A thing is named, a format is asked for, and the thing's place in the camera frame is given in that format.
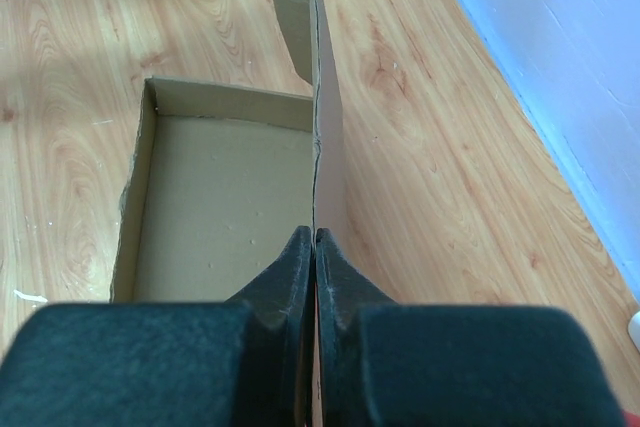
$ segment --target red object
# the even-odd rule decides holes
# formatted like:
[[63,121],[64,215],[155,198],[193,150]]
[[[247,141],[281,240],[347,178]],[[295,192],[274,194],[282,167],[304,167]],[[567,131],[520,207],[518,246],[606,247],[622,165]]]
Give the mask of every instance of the red object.
[[630,414],[629,412],[625,412],[624,416],[627,419],[627,425],[629,427],[640,427],[640,416]]

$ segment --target wooden floor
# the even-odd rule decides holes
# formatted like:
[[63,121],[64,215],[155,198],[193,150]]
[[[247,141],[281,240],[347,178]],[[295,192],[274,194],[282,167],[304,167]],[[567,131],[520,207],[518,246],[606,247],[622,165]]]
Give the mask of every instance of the wooden floor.
[[[455,0],[326,0],[351,259],[407,302],[552,304],[640,412],[637,305]],[[0,349],[105,300],[142,80],[308,93],[270,0],[0,0]]]

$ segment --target cardboard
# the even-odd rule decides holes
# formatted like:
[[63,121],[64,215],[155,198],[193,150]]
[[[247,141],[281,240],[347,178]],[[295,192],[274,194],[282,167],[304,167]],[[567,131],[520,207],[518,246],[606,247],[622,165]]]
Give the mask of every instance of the cardboard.
[[313,97],[146,80],[112,300],[226,300],[298,225],[344,240],[342,105],[324,4],[274,8]]

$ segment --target white object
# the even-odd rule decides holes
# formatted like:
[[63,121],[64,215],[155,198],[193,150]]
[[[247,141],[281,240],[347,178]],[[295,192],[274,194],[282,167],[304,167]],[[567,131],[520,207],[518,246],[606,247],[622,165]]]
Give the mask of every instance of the white object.
[[640,350],[640,312],[631,317],[629,322],[629,337],[633,340],[636,349]]
[[23,294],[19,290],[14,290],[13,293],[16,294],[18,297],[20,297],[22,300],[30,300],[31,302],[40,302],[43,304],[46,304],[48,302],[48,300],[42,297],[41,295]]

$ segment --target white wall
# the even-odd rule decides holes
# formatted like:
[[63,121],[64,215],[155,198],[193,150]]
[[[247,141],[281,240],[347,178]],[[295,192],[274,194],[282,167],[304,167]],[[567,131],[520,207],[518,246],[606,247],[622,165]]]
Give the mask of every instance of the white wall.
[[460,0],[640,299],[640,0]]

